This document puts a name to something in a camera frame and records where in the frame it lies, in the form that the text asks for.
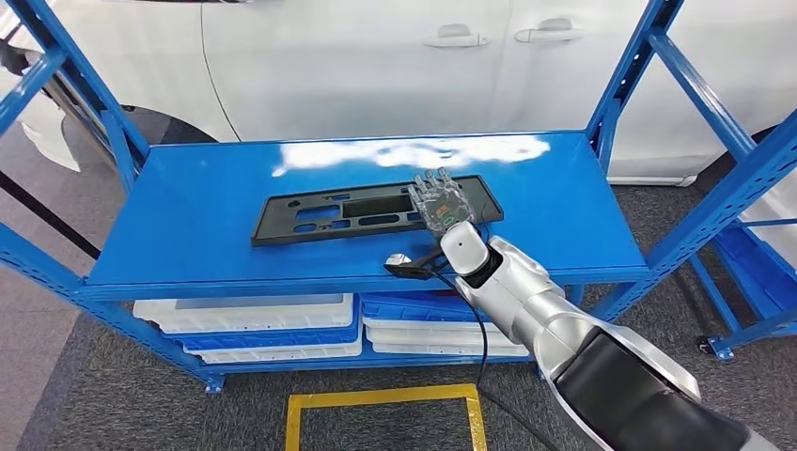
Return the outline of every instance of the blue plastic tray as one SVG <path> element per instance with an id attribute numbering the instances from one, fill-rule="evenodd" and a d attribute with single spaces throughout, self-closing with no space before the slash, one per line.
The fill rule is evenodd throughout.
<path id="1" fill-rule="evenodd" d="M 363 316 L 372 319 L 408 321 L 473 322 L 473 312 L 459 295 L 445 291 L 402 291 L 397 293 L 363 293 Z M 490 321 L 479 312 L 484 321 Z"/>
<path id="2" fill-rule="evenodd" d="M 361 325 L 361 300 L 354 295 L 352 324 L 342 327 L 280 329 L 251 332 L 211 332 L 201 334 L 164 334 L 180 342 L 186 350 L 226 350 L 271 346 L 334 345 L 357 341 Z"/>
<path id="3" fill-rule="evenodd" d="M 772 246 L 745 228 L 723 230 L 714 241 L 781 311 L 797 307 L 797 274 Z"/>

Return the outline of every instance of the blue shelving unit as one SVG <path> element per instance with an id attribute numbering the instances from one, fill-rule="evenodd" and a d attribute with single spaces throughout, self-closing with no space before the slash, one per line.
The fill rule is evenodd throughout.
<path id="1" fill-rule="evenodd" d="M 209 391 L 246 371 L 440 365 L 458 356 L 380 355 L 306 362 L 205 365 L 120 301 L 245 295 L 403 291 L 443 288 L 436 280 L 389 276 L 384 259 L 420 255 L 423 232 L 252 248 L 249 235 L 263 200 L 276 194 L 396 182 L 420 172 L 418 148 L 479 145 L 491 151 L 456 161 L 454 174 L 479 174 L 506 212 L 490 232 L 539 260 L 578 301 L 584 284 L 618 283 L 593 313 L 614 319 L 713 238 L 797 164 L 797 112 L 756 146 L 667 37 L 681 1 L 651 0 L 586 128 L 479 136 L 373 138 L 148 146 L 43 0 L 8 0 L 44 57 L 0 103 L 0 127 L 58 71 L 114 152 L 129 197 L 87 277 L 60 265 L 4 225 L 0 259 L 159 354 Z M 678 226 L 642 257 L 605 179 L 617 119 L 653 55 L 658 55 L 739 164 Z M 314 159 L 361 146 L 400 156 L 386 163 Z"/>

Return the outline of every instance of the stacked trays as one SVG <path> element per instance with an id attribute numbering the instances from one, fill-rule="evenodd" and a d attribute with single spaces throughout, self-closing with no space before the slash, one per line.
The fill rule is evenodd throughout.
<path id="1" fill-rule="evenodd" d="M 366 337 L 377 352 L 481 355 L 482 337 L 473 312 L 448 292 L 364 293 Z M 528 350 L 510 342 L 480 314 L 491 356 L 525 356 Z"/>
<path id="2" fill-rule="evenodd" d="M 346 357 L 362 351 L 351 294 L 136 301 L 133 315 L 208 364 Z"/>

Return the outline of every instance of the yellow tape square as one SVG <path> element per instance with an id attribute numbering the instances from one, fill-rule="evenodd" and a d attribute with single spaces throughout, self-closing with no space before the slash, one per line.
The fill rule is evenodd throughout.
<path id="1" fill-rule="evenodd" d="M 363 406 L 390 402 L 423 401 L 434 399 L 465 398 L 471 442 L 474 451 L 486 451 L 484 424 L 481 421 L 481 406 L 478 392 L 472 383 L 454 385 L 430 385 L 426 387 L 391 388 L 388 390 L 365 390 L 360 392 L 316 393 L 291 395 L 288 399 L 288 418 L 285 426 L 286 451 L 299 451 L 299 428 L 302 424 L 302 409 L 318 407 Z"/>

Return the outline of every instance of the wire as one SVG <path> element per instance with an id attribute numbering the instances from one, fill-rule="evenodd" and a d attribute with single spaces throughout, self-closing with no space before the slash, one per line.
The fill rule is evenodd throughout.
<path id="1" fill-rule="evenodd" d="M 539 430 L 534 428 L 534 426 L 532 426 L 531 423 L 528 422 L 528 420 L 523 418 L 517 411 L 509 407 L 509 405 L 506 402 L 502 401 L 496 395 L 490 393 L 484 387 L 481 386 L 481 382 L 485 374 L 485 369 L 487 368 L 487 354 L 488 354 L 487 330 L 484 328 L 484 321 L 481 319 L 481 316 L 478 314 L 476 308 L 473 307 L 471 303 L 469 303 L 464 298 L 464 296 L 462 296 L 460 291 L 457 289 L 457 286 L 455 286 L 453 282 L 443 277 L 439 272 L 433 271 L 431 273 L 434 274 L 435 277 L 440 279 L 444 284 L 448 285 L 449 288 L 453 289 L 454 292 L 457 293 L 457 295 L 459 295 L 463 301 L 465 301 L 467 306 L 473 312 L 474 317 L 476 317 L 476 321 L 478 322 L 478 328 L 481 330 L 481 342 L 483 346 L 481 352 L 481 364 L 478 366 L 478 373 L 476 376 L 476 389 L 479 391 L 480 394 L 484 395 L 484 397 L 489 399 L 493 404 L 495 404 L 501 410 L 511 415 L 512 418 L 517 420 L 517 422 L 520 423 L 521 426 L 523 426 L 531 435 L 533 435 L 535 439 L 544 444 L 546 448 L 550 449 L 551 451 L 556 451 L 558 448 L 556 448 L 556 446 L 553 443 L 551 443 L 550 440 L 548 440 L 544 435 L 542 435 L 542 433 Z"/>

